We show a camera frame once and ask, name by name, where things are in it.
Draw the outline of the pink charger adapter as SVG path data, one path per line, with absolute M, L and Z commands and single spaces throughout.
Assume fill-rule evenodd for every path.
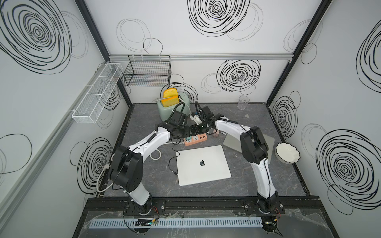
M 214 130 L 212 136 L 215 138 L 219 137 L 219 130 Z

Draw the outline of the orange power strip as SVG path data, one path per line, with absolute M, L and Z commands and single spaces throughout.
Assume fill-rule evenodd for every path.
M 184 141 L 184 144 L 185 144 L 185 146 L 190 146 L 190 145 L 194 145 L 194 144 L 204 142 L 204 141 L 207 141 L 207 134 L 206 133 L 198 134 L 196 136 L 192 136 L 192 141 L 191 142 Z

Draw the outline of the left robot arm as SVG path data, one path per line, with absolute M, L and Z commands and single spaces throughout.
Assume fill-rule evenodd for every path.
M 170 140 L 181 140 L 190 135 L 186 128 L 187 116 L 183 113 L 185 107 L 184 102 L 178 103 L 169 118 L 159 123 L 151 134 L 129 147 L 120 146 L 115 151 L 108 177 L 139 206 L 145 206 L 151 196 L 142 184 L 143 164 L 147 157 Z

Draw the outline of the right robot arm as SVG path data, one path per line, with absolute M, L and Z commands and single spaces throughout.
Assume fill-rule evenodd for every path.
M 257 182 L 257 204 L 260 212 L 269 214 L 275 210 L 279 197 L 270 176 L 268 144 L 261 129 L 257 126 L 243 126 L 222 114 L 215 115 L 208 106 L 202 108 L 198 102 L 195 102 L 195 114 L 201 120 L 201 124 L 198 126 L 200 131 L 207 132 L 210 129 L 223 131 L 239 140 L 241 153 L 254 171 Z

